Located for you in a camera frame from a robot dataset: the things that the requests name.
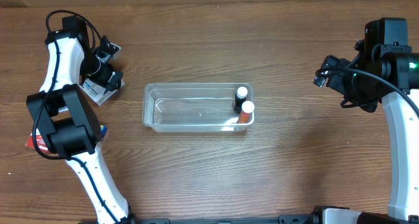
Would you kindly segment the white medicine box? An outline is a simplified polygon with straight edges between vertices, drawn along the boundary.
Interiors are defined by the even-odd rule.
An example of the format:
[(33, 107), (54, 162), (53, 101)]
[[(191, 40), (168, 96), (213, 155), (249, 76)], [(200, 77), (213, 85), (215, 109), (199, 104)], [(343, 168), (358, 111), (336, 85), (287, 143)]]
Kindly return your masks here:
[(81, 90), (96, 104), (102, 105), (106, 102), (113, 94), (117, 92), (105, 91), (105, 88), (92, 82), (90, 79), (85, 80), (82, 85), (79, 85)]

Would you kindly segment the orange bottle white cap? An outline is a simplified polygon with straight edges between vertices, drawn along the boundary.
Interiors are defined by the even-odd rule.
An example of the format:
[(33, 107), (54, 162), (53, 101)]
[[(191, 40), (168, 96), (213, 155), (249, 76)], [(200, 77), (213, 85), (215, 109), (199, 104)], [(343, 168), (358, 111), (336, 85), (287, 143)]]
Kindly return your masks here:
[(245, 124), (248, 123), (251, 114), (255, 110), (255, 104), (252, 101), (245, 101), (242, 104), (242, 108), (237, 120), (238, 124)]

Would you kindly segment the black bottle white cap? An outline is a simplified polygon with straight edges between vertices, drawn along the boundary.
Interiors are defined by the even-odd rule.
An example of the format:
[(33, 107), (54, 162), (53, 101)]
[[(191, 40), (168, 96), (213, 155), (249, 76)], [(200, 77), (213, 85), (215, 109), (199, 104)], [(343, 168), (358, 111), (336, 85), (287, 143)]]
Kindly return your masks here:
[(233, 111), (236, 114), (240, 114), (242, 110), (242, 104), (246, 101), (248, 89), (244, 86), (240, 86), (234, 95), (234, 102), (232, 104)]

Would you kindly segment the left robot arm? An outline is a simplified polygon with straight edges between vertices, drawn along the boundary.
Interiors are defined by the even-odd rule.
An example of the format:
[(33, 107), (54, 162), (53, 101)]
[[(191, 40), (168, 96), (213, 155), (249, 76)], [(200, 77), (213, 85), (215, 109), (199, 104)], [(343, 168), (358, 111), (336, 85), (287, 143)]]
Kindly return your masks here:
[(127, 200), (117, 189), (101, 151), (100, 122), (80, 86), (86, 81), (119, 90), (123, 73), (109, 63), (120, 47), (84, 16), (69, 10), (62, 28), (48, 30), (49, 52), (45, 81), (29, 95), (27, 108), (33, 119), (32, 134), (40, 135), (48, 149), (36, 152), (48, 160), (64, 160), (73, 169), (88, 194), (98, 223), (134, 223)]

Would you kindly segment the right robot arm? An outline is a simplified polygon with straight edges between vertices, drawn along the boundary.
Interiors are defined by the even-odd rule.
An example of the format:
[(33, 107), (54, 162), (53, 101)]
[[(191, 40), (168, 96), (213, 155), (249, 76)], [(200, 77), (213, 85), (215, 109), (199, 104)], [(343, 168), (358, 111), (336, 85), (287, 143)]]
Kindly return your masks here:
[(377, 214), (317, 206), (309, 223), (418, 222), (418, 53), (408, 44), (407, 20), (381, 18), (365, 25), (348, 61), (327, 56), (314, 84), (343, 95), (343, 108), (373, 113), (382, 105), (390, 137), (391, 191), (388, 212)]

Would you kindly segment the clear plastic container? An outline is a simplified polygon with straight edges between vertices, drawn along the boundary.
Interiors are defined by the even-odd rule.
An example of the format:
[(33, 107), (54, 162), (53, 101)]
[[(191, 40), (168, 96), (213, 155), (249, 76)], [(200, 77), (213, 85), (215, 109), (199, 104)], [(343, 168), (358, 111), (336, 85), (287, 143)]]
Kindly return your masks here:
[(155, 132), (241, 132), (255, 113), (239, 124), (234, 97), (240, 87), (254, 102), (250, 83), (150, 83), (143, 96), (143, 124)]

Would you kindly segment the blue medicine box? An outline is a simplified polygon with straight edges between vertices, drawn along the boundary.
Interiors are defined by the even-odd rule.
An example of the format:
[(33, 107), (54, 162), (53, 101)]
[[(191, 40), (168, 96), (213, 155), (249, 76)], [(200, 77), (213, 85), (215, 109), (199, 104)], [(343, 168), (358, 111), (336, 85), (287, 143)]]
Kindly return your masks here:
[(100, 125), (100, 129), (101, 129), (101, 141), (103, 141), (107, 133), (107, 127), (104, 125)]

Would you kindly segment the red medicine box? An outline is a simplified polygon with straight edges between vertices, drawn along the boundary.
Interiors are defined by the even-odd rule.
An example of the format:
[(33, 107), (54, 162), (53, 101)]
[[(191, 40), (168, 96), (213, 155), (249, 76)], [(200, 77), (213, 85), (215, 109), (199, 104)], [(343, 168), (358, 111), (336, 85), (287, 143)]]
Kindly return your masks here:
[[(38, 146), (38, 148), (45, 154), (50, 154), (50, 151), (48, 150), (48, 147), (46, 146), (42, 135), (40, 134), (39, 130), (36, 129), (35, 131), (35, 139), (36, 139), (36, 144)], [(29, 138), (25, 144), (26, 147), (30, 148), (30, 149), (34, 149), (34, 144), (33, 144), (33, 134), (29, 135)]]

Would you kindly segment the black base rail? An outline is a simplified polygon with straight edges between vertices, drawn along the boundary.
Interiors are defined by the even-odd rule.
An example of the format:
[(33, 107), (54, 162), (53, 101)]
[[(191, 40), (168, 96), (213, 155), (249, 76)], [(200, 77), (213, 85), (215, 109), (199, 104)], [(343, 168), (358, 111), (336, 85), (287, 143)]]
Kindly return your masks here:
[(138, 219), (136, 216), (122, 221), (123, 224), (319, 224), (314, 214), (283, 214), (278, 217), (248, 217), (232, 219)]

